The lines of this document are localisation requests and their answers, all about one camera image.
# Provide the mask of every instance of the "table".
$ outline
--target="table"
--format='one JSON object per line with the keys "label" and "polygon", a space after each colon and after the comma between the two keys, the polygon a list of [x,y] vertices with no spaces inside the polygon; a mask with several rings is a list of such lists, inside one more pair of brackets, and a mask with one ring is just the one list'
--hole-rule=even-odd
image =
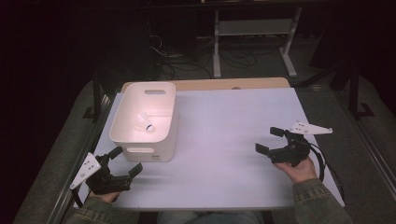
{"label": "table", "polygon": [[[289,178],[255,151],[255,143],[269,148],[287,144],[286,139],[269,134],[270,127],[288,129],[297,119],[307,121],[287,80],[172,82],[177,86],[179,112],[175,155],[169,162],[143,162],[143,171],[134,179],[132,189],[123,192],[114,206],[139,211],[274,210],[293,206]],[[207,90],[215,84],[219,84],[212,86],[216,90]],[[108,134],[121,96],[116,96],[95,150],[97,155],[115,147]],[[307,135],[306,139],[316,144],[314,136]],[[318,170],[316,157],[310,156]],[[125,175],[135,165],[119,155],[109,168],[113,175]],[[344,205],[327,169],[324,184]],[[80,197],[87,192],[83,185]]]}

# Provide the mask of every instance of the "hand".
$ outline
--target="hand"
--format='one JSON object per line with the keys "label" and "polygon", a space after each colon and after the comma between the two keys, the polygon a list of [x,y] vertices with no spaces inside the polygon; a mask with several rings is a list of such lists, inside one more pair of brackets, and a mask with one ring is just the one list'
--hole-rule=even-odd
{"label": "hand", "polygon": [[120,196],[121,192],[112,192],[108,194],[96,195],[92,191],[90,193],[90,197],[98,198],[106,203],[112,203],[116,198]]}
{"label": "hand", "polygon": [[274,163],[274,166],[285,172],[294,184],[318,178],[315,165],[309,157],[295,167],[292,167],[289,162]]}

